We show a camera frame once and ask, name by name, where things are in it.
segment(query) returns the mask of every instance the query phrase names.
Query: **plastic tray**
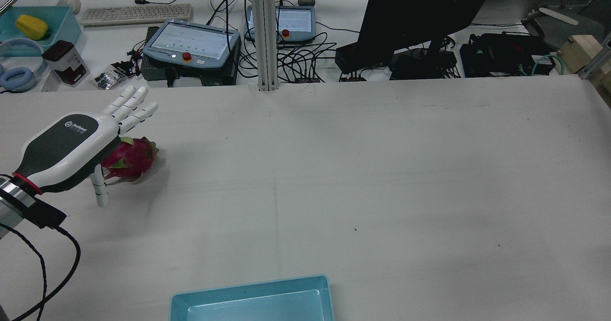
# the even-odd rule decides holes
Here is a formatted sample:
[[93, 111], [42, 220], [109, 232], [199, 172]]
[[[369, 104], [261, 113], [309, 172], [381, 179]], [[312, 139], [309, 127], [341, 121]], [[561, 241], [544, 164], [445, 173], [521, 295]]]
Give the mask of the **plastic tray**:
[[327, 276], [177, 293], [170, 321], [333, 321]]
[[[13, 38], [26, 38], [26, 36], [17, 29], [15, 21], [22, 14], [28, 14], [35, 18], [44, 21], [49, 30], [43, 39], [37, 41], [46, 51], [51, 45], [58, 40], [65, 40], [76, 44], [81, 27], [76, 21], [72, 10], [69, 6], [31, 6], [31, 7], [11, 7], [2, 16], [0, 16], [0, 42]], [[23, 56], [40, 56], [40, 52], [32, 47], [13, 47], [9, 51], [0, 53], [1, 56], [23, 57]]]

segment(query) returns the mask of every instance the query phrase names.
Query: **white keyboard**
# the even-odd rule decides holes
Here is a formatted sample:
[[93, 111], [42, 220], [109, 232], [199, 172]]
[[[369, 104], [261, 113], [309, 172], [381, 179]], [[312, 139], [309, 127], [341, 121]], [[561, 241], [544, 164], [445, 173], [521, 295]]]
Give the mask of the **white keyboard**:
[[192, 15], [193, 7], [189, 3], [89, 8], [83, 12], [79, 22], [83, 26], [131, 25], [164, 22], [168, 19], [190, 20]]

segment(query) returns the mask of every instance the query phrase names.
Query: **robot finger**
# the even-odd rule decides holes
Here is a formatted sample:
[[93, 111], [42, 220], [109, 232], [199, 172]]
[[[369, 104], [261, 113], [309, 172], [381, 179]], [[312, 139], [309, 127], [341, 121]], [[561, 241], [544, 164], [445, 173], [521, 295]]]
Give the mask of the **robot finger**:
[[116, 110], [118, 110], [126, 101], [128, 101], [136, 92], [136, 88], [132, 85], [127, 86], [123, 93], [115, 99], [110, 105], [106, 106], [106, 108], [102, 111], [103, 114], [113, 114]]
[[91, 184], [94, 186], [95, 199], [99, 207], [108, 205], [108, 190], [104, 177], [102, 175], [102, 166], [98, 165], [95, 167], [94, 172], [89, 175]]
[[127, 116], [129, 116], [131, 112], [136, 110], [139, 104], [142, 104], [142, 101], [144, 101], [144, 98], [147, 97], [147, 94], [148, 90], [146, 87], [142, 86], [138, 88], [135, 94], [128, 101], [125, 101], [125, 103], [118, 110], [116, 110], [112, 116], [118, 122], [121, 122]]
[[142, 123], [142, 121], [145, 121], [148, 117], [153, 115], [153, 113], [157, 110], [158, 107], [159, 105], [157, 105], [157, 103], [153, 101], [152, 103], [146, 105], [146, 107], [142, 108], [138, 112], [125, 118], [125, 120], [121, 121], [118, 124], [119, 125], [119, 134], [120, 135], [125, 134], [125, 132], [128, 132], [129, 130], [136, 127], [136, 125], [138, 125], [139, 123]]

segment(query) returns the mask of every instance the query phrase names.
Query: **yellow fruit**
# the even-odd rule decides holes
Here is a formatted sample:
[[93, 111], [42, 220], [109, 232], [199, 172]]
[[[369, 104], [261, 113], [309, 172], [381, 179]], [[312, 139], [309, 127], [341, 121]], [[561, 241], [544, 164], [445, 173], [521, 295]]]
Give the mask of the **yellow fruit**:
[[15, 26], [31, 40], [41, 40], [49, 26], [39, 18], [22, 14], [15, 21]]

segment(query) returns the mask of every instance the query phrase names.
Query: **pink dragon fruit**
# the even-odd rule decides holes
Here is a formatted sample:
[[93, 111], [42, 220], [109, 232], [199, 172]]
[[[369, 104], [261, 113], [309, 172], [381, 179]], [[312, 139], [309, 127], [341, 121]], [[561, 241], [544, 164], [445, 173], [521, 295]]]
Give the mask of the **pink dragon fruit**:
[[157, 158], [159, 149], [155, 142], [146, 137], [141, 139], [122, 137], [121, 144], [107, 156], [101, 166], [108, 174], [105, 180], [115, 178], [116, 182], [133, 182], [150, 169]]

